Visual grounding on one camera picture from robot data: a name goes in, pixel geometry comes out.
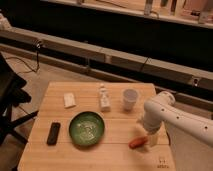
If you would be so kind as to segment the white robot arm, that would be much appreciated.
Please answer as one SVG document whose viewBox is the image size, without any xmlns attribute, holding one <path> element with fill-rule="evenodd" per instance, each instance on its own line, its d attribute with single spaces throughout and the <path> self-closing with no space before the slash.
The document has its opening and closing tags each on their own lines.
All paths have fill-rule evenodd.
<svg viewBox="0 0 213 171">
<path fill-rule="evenodd" d="M 175 97 L 162 91 L 144 102 L 143 128 L 155 134 L 162 122 L 187 132 L 201 142 L 213 147 L 213 120 L 185 112 L 174 107 Z"/>
</svg>

